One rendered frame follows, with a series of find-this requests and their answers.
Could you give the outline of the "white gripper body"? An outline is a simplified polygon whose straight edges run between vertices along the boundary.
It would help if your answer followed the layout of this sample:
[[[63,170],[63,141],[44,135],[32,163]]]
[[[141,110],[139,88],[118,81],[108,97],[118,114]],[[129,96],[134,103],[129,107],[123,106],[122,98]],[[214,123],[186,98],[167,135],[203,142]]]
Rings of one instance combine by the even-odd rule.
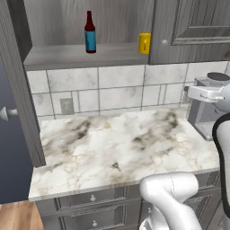
[[[225,99],[221,95],[223,87],[207,87],[207,86],[188,86],[187,95],[189,98],[201,102],[218,102]]]

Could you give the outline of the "grey closed cabinet door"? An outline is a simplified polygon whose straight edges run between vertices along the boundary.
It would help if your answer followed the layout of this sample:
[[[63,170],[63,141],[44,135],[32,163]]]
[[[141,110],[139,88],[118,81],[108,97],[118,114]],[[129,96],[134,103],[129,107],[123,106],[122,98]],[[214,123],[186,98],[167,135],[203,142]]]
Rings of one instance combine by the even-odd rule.
[[[149,63],[208,61],[230,61],[230,0],[155,0]]]

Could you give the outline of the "yellow mug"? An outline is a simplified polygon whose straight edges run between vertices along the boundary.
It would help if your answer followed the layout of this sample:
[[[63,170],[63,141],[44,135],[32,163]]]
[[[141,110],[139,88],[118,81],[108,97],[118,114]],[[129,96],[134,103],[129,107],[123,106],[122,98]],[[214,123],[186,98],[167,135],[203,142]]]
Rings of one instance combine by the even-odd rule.
[[[150,49],[150,33],[140,33],[138,37],[138,52],[140,54],[148,54]]]

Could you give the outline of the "red beer bottle blue label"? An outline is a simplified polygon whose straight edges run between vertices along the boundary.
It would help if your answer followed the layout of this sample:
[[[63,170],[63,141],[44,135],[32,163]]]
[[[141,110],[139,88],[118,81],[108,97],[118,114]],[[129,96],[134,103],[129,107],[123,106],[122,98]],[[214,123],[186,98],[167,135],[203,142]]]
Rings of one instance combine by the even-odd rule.
[[[92,12],[87,12],[86,25],[84,26],[85,50],[87,53],[96,52],[96,32],[93,24]]]

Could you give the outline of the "grey open cabinet door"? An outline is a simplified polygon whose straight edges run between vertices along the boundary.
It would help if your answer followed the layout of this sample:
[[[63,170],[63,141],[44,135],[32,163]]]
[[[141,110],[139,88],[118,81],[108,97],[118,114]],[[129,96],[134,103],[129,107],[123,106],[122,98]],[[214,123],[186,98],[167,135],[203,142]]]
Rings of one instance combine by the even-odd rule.
[[[32,48],[23,0],[0,0],[0,55],[34,167],[46,164],[24,60]]]

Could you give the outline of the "silver cabinet door knob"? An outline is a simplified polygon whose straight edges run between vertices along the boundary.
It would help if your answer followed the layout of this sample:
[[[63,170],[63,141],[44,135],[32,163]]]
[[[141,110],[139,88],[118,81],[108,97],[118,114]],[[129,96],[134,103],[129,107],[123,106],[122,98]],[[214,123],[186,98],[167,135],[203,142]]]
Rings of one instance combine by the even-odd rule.
[[[5,121],[9,121],[12,116],[17,116],[18,111],[16,109],[8,110],[6,107],[3,107],[0,110],[0,118]]]

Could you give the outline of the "grey coffee machine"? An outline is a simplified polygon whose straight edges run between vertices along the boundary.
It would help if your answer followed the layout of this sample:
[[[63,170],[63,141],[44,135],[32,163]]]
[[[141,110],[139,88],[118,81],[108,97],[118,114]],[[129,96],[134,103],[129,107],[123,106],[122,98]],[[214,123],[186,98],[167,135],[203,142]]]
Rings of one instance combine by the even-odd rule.
[[[206,77],[197,77],[193,86],[223,87],[221,95],[225,99],[218,102],[193,100],[187,95],[188,86],[184,87],[184,98],[189,103],[187,120],[205,140],[211,141],[212,128],[216,120],[230,113],[230,76],[210,72]]]

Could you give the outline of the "grey wall cabinet shelf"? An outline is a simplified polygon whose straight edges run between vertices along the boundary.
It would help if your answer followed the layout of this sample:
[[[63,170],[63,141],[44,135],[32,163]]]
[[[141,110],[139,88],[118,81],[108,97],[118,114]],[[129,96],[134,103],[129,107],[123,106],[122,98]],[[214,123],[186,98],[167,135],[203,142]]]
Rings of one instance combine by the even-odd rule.
[[[155,0],[24,0],[32,48],[28,70],[143,65],[138,35],[152,29]],[[92,12],[96,52],[85,50],[84,26]]]

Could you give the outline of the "grey wall outlet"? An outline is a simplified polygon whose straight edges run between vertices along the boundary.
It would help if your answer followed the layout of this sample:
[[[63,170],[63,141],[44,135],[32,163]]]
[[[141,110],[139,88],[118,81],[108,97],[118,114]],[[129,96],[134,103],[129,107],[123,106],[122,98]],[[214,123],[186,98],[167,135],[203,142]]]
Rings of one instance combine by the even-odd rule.
[[[61,111],[63,115],[74,114],[74,104],[72,98],[65,98],[60,100]]]

